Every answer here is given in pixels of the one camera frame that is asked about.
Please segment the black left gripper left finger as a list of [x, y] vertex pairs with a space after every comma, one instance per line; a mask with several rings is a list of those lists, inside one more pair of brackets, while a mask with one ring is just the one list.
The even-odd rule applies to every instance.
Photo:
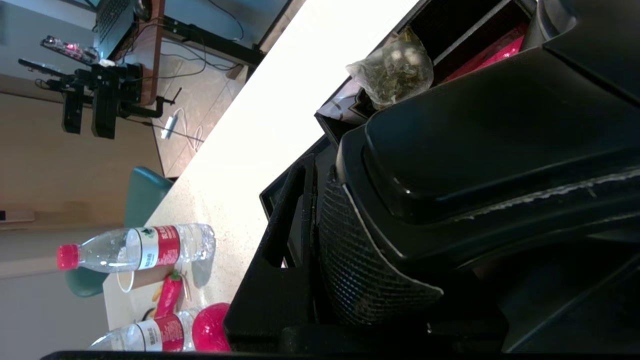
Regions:
[[[312, 154], [302, 156], [289, 169], [279, 200], [223, 322], [234, 351], [276, 351], [284, 330], [316, 320], [317, 177]], [[301, 228], [301, 259], [292, 268], [283, 268], [294, 225]]]

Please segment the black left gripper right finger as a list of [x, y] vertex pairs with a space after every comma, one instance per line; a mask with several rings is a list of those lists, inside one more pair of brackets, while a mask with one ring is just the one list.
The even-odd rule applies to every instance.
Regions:
[[506, 317], [479, 280], [454, 280], [430, 306], [430, 339], [451, 351], [500, 351]]

